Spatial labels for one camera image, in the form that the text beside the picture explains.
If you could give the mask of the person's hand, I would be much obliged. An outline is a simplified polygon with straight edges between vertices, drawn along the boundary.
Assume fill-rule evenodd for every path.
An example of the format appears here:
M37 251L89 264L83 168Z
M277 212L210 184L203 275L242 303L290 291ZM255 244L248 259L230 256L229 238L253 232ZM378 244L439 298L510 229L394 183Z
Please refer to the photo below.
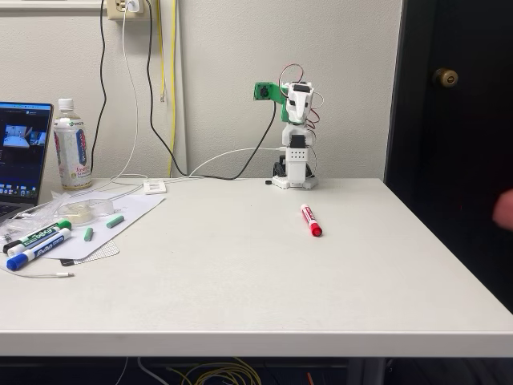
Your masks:
M502 229L513 230L513 190L503 192L495 203L492 219Z

